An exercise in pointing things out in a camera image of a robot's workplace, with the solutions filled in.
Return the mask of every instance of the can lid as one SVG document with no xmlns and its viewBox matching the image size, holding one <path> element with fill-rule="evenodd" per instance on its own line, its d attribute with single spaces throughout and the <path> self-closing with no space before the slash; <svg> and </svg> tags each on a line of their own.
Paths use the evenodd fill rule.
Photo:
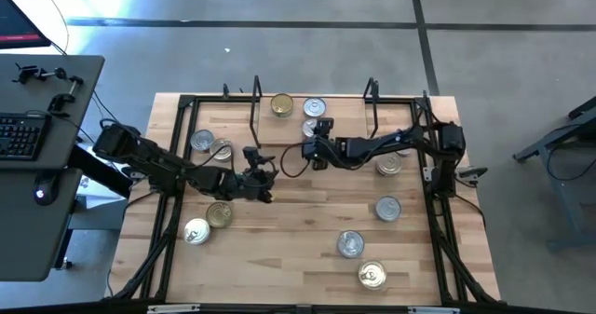
<svg viewBox="0 0 596 314">
<path fill-rule="evenodd" d="M 385 283 L 387 273 L 381 262 L 364 262 L 358 270 L 358 278 L 362 285 L 369 289 L 379 289 Z"/>
<path fill-rule="evenodd" d="M 325 114 L 327 105 L 321 98 L 308 98 L 304 105 L 305 114 L 311 117 L 319 117 Z"/>
<path fill-rule="evenodd" d="M 305 133 L 306 137 L 312 137 L 315 134 L 315 127 L 317 126 L 317 119 L 310 118 L 302 124 L 302 132 Z"/>
<path fill-rule="evenodd" d="M 220 152 L 217 152 L 223 146 L 229 145 L 230 147 L 223 148 Z M 226 160 L 230 156 L 232 156 L 232 142 L 227 138 L 218 138 L 211 144 L 210 153 L 213 156 L 217 152 L 213 158 L 215 160 Z"/>
<path fill-rule="evenodd" d="M 377 216 L 383 221 L 393 222 L 400 217 L 401 204 L 400 202 L 391 196 L 384 196 L 376 201 L 374 206 Z"/>
<path fill-rule="evenodd" d="M 356 258 L 364 251 L 364 239 L 357 231 L 344 231 L 337 240 L 337 250 L 345 258 Z"/>
<path fill-rule="evenodd" d="M 197 151 L 205 152 L 209 150 L 215 137 L 209 130 L 198 130 L 190 137 L 190 145 Z"/>
<path fill-rule="evenodd" d="M 184 241 L 190 244 L 201 244 L 209 237 L 210 228 L 207 221 L 196 218 L 184 226 Z"/>
<path fill-rule="evenodd" d="M 294 106 L 294 100 L 288 94 L 278 94 L 271 99 L 271 109 L 278 114 L 288 114 Z"/>
<path fill-rule="evenodd" d="M 225 202 L 213 202 L 207 208 L 207 214 L 205 217 L 207 218 L 209 225 L 212 227 L 227 227 L 232 223 L 232 207 Z"/>
<path fill-rule="evenodd" d="M 386 154 L 379 156 L 376 164 L 381 171 L 386 174 L 397 174 L 401 170 L 401 159 L 396 154 Z"/>
</svg>

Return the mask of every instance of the gray floor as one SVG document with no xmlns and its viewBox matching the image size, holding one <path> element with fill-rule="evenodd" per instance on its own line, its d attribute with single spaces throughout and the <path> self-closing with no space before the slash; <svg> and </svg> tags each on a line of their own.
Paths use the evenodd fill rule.
<svg viewBox="0 0 596 314">
<path fill-rule="evenodd" d="M 427 21 L 593 23 L 596 0 L 422 0 Z M 40 27 L 64 44 L 58 15 Z M 168 20 L 414 21 L 411 0 L 56 0 L 67 17 Z M 158 91 L 249 89 L 360 92 L 368 76 L 385 94 L 427 87 L 416 30 L 172 29 L 70 27 L 71 54 L 106 57 L 98 92 L 124 122 L 144 129 Z M 562 123 L 592 97 L 596 33 L 429 32 L 440 94 L 457 99 L 468 151 L 482 177 L 480 201 L 494 268 L 510 304 L 594 312 L 596 248 L 551 254 L 565 236 L 541 164 L 511 154 Z M 84 129 L 97 136 L 97 108 Z M 99 299 L 115 234 L 75 235 L 77 268 L 36 284 L 0 283 L 0 307 Z"/>
</svg>

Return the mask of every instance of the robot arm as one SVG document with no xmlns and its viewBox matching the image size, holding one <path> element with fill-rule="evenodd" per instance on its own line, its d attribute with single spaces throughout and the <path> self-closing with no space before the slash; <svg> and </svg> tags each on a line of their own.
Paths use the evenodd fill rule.
<svg viewBox="0 0 596 314">
<path fill-rule="evenodd" d="M 152 191 L 167 196 L 175 195 L 187 182 L 199 193 L 215 199 L 245 198 L 270 203 L 272 196 L 269 190 L 278 174 L 275 166 L 273 171 L 258 168 L 271 162 L 273 157 L 261 157 L 254 147 L 243 149 L 250 167 L 236 174 L 226 168 L 195 165 L 141 137 L 133 127 L 119 123 L 103 127 L 93 152 L 103 159 L 129 164 L 148 177 Z"/>
<path fill-rule="evenodd" d="M 447 197 L 455 195 L 455 168 L 466 152 L 466 140 L 462 128 L 453 122 L 435 123 L 431 127 L 414 124 L 407 130 L 373 139 L 358 137 L 330 140 L 332 128 L 332 118 L 320 118 L 313 137 L 303 143 L 302 156 L 313 163 L 313 170 L 325 170 L 332 164 L 336 168 L 353 171 L 375 156 L 413 148 L 436 160 L 437 167 L 431 172 L 433 191 Z M 439 148 L 425 138 L 427 131 L 438 133 Z"/>
</svg>

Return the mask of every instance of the clamp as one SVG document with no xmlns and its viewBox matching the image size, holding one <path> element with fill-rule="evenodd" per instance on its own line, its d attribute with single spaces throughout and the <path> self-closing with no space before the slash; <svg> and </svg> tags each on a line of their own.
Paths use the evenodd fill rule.
<svg viewBox="0 0 596 314">
<path fill-rule="evenodd" d="M 64 105 L 66 103 L 73 103 L 75 102 L 75 90 L 80 86 L 83 85 L 84 81 L 82 78 L 73 75 L 69 78 L 69 80 L 73 83 L 71 86 L 70 91 L 68 94 L 58 94 L 52 98 L 52 101 L 49 103 L 47 107 L 47 112 L 53 116 L 57 117 L 68 117 L 70 116 L 68 113 L 64 112 Z"/>
</svg>

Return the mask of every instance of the wooden table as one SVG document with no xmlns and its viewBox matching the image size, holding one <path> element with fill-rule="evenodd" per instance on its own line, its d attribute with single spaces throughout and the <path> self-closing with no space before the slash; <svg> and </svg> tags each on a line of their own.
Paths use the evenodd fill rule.
<svg viewBox="0 0 596 314">
<path fill-rule="evenodd" d="M 147 138 L 168 148 L 177 109 L 177 93 L 158 93 L 147 129 Z M 431 98 L 434 113 L 444 121 L 459 123 L 453 97 Z M 373 129 L 370 105 L 366 108 L 369 132 Z M 178 154 L 183 152 L 189 110 L 184 117 Z M 406 105 L 378 106 L 378 135 L 410 126 Z M 246 168 L 241 147 L 254 145 L 248 128 L 247 103 L 202 103 L 198 129 L 227 137 L 235 147 L 237 171 Z M 262 155 L 280 156 L 282 147 L 264 147 Z M 195 163 L 206 156 L 193 153 Z M 284 160 L 287 172 L 304 166 L 299 149 Z M 465 157 L 461 166 L 467 165 Z M 135 187 L 130 199 L 147 192 Z M 403 159 L 401 173 L 381 177 L 374 162 L 359 171 L 308 169 L 297 179 L 280 173 L 273 189 L 275 201 L 235 200 L 235 219 L 226 229 L 216 229 L 209 241 L 193 246 L 182 240 L 190 219 L 204 217 L 213 199 L 192 188 L 184 194 L 183 213 L 174 253 L 167 301 L 170 303 L 261 303 L 334 305 L 438 305 L 440 303 L 433 253 L 418 161 L 414 152 Z M 476 192 L 458 186 L 458 193 L 478 203 Z M 373 204 L 392 195 L 402 204 L 396 223 L 384 223 L 373 214 Z M 147 254 L 158 196 L 129 208 L 112 265 L 111 285 L 120 290 Z M 485 291 L 499 293 L 481 217 L 466 203 L 452 199 L 455 231 L 462 260 Z M 342 230 L 358 230 L 365 239 L 361 259 L 345 259 L 335 249 Z M 156 264 L 152 294 L 159 283 L 162 258 Z M 380 260 L 388 271 L 381 292 L 365 290 L 355 271 L 364 260 Z M 453 270 L 446 263 L 450 290 L 455 294 Z"/>
</svg>

